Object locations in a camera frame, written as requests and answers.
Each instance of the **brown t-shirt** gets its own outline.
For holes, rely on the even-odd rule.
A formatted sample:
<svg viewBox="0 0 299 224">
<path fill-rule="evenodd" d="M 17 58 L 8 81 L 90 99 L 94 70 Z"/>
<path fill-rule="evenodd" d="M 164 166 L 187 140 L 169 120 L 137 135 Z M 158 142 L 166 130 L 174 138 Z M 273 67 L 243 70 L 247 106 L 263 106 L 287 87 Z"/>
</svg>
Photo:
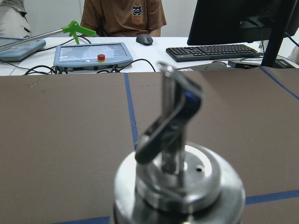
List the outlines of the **brown t-shirt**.
<svg viewBox="0 0 299 224">
<path fill-rule="evenodd" d="M 100 36 L 137 36 L 166 25 L 161 0 L 85 0 L 81 26 Z"/>
</svg>

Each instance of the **green grabber handle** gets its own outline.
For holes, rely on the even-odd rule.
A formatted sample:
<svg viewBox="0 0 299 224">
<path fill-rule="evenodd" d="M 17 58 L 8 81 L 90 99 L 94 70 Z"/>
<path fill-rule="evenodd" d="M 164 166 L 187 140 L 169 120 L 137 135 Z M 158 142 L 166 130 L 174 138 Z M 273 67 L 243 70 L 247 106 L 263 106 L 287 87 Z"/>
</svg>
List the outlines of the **green grabber handle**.
<svg viewBox="0 0 299 224">
<path fill-rule="evenodd" d="M 80 26 L 75 20 L 70 22 L 67 27 L 62 27 L 61 29 L 63 30 L 64 34 L 70 33 L 69 36 L 73 36 L 77 44 L 79 44 L 79 40 L 76 32 L 85 34 L 87 36 L 95 36 L 97 34 L 94 30 Z"/>
</svg>

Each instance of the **computer mouse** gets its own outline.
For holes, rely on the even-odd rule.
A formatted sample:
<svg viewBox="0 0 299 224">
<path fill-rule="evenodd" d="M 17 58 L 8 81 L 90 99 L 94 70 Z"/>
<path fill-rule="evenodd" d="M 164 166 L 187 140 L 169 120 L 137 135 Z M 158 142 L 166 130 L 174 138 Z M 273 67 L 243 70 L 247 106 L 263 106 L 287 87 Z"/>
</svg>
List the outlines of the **computer mouse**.
<svg viewBox="0 0 299 224">
<path fill-rule="evenodd" d="M 153 44 L 153 38 L 148 34 L 140 34 L 136 37 L 136 42 L 145 46 Z"/>
</svg>

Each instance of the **keyboard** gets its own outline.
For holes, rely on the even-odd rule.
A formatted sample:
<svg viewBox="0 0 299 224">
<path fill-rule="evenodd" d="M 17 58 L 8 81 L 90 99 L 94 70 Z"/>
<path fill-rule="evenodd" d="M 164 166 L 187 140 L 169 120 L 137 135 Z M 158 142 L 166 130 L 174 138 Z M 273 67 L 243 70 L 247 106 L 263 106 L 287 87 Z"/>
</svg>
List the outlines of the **keyboard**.
<svg viewBox="0 0 299 224">
<path fill-rule="evenodd" d="M 176 62 L 258 57 L 262 55 L 262 53 L 244 44 L 167 48 L 166 52 Z"/>
</svg>

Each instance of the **black monitor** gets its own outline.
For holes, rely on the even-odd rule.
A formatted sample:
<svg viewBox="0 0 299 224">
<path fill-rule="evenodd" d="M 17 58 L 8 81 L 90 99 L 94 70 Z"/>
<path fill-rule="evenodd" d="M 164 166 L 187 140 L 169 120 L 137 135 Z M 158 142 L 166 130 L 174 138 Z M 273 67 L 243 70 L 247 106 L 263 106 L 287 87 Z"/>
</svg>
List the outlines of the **black monitor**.
<svg viewBox="0 0 299 224">
<path fill-rule="evenodd" d="M 273 67 L 285 32 L 298 26 L 297 0 L 198 0 L 187 44 L 269 40 L 262 65 Z"/>
</svg>

